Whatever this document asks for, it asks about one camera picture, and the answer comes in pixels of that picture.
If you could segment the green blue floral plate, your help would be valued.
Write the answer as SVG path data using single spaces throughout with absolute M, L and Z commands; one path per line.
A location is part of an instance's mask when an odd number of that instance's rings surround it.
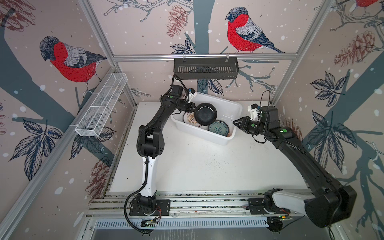
M 208 126 L 208 131 L 224 137 L 227 137 L 230 133 L 229 126 L 221 120 L 216 120 L 210 124 Z

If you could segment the white plastic bin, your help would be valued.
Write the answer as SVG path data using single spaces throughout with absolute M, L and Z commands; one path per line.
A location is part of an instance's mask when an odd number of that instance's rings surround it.
M 182 112 L 178 115 L 172 115 L 171 119 L 176 124 L 176 127 L 179 131 L 188 133 L 192 136 L 198 137 L 200 139 L 221 145 L 226 146 L 230 140 L 235 136 L 236 130 L 233 125 L 233 121 L 240 118 L 243 107 L 232 101 L 225 99 L 217 98 L 214 96 L 198 93 L 196 97 L 192 99 L 192 102 L 196 105 L 202 103 L 210 103 L 217 110 L 217 120 L 225 122 L 230 129 L 230 133 L 227 137 L 212 133 L 208 131 L 208 126 L 201 126 L 199 128 L 188 125 L 183 122 L 183 115 L 185 112 Z

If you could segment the white plate orange sunburst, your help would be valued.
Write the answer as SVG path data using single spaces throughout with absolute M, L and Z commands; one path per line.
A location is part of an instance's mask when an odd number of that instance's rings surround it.
M 201 124 L 199 124 L 196 121 L 194 113 L 184 113 L 184 115 L 183 115 L 183 122 L 188 124 L 188 125 L 197 127 L 197 128 L 202 126 Z

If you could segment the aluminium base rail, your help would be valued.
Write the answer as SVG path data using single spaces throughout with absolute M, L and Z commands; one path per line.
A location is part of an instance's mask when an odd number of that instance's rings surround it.
M 277 232 L 305 215 L 290 207 L 267 209 L 264 191 L 160 192 L 153 214 L 144 214 L 125 195 L 107 194 L 91 201 L 85 213 L 92 230 L 143 231 L 275 228 Z

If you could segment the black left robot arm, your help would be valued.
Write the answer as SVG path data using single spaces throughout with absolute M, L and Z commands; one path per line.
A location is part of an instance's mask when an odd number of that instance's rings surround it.
M 181 78 L 174 74 L 170 88 L 160 96 L 159 110 L 148 124 L 139 127 L 136 148 L 138 154 L 143 158 L 143 180 L 141 187 L 126 198 L 124 216 L 128 224 L 142 235 L 150 235 L 153 230 L 136 227 L 130 221 L 127 210 L 137 204 L 141 210 L 151 213 L 156 211 L 156 167 L 157 158 L 165 148 L 163 128 L 175 110 L 178 110 L 179 114 L 193 113 L 196 110 L 196 104 L 191 101 L 196 93 L 194 89 L 188 89 Z

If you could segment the black glossy plate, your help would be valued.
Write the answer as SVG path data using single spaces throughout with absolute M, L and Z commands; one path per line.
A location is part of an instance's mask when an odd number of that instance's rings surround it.
M 217 110 L 210 103 L 202 103 L 196 107 L 194 117 L 198 124 L 208 126 L 217 119 Z

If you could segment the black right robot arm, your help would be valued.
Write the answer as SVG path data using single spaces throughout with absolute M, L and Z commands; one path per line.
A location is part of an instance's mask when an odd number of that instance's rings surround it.
M 234 126 L 252 137 L 262 135 L 271 142 L 296 167 L 308 184 L 311 195 L 272 189 L 264 193 L 263 206 L 266 212 L 291 210 L 307 216 L 319 228 L 348 219 L 353 211 L 357 192 L 351 186 L 343 186 L 332 177 L 306 150 L 296 133 L 281 126 L 278 110 L 272 106 L 250 106 L 258 116 L 241 117 Z

